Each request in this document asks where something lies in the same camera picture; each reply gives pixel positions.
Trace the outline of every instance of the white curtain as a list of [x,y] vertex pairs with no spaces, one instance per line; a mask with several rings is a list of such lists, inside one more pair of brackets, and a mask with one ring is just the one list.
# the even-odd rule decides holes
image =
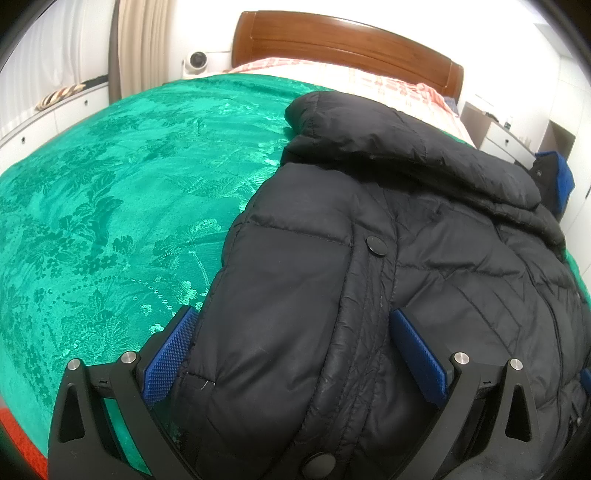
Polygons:
[[0,71],[0,137],[55,90],[107,74],[115,0],[57,0],[29,28]]
[[162,85],[168,76],[170,0],[121,0],[119,72],[121,96]]

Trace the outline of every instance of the jacket hood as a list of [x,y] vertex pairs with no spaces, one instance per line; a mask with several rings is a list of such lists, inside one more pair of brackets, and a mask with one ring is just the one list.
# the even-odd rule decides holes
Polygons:
[[564,237],[540,205],[521,167],[459,142],[406,113],[356,95],[312,92],[294,100],[285,119],[296,136],[282,163],[360,165],[384,176],[404,174],[442,194],[534,231],[551,245]]

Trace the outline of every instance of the nightstand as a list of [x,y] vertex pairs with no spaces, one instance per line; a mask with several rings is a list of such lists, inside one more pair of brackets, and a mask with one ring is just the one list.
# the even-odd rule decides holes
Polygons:
[[534,164],[534,154],[515,135],[471,103],[466,102],[460,119],[478,150],[527,169]]

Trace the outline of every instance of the floral pattern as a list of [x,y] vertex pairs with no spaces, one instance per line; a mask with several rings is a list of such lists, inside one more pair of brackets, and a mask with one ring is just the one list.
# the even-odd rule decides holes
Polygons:
[[200,307],[223,241],[277,169],[287,105],[270,76],[185,80],[111,105],[0,177],[0,394],[47,451],[67,361],[114,361]]

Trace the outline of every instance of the white camera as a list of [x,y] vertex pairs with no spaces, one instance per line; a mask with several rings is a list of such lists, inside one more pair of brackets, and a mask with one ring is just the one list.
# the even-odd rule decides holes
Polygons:
[[199,75],[207,69],[207,54],[194,51],[187,55],[183,64],[183,77]]

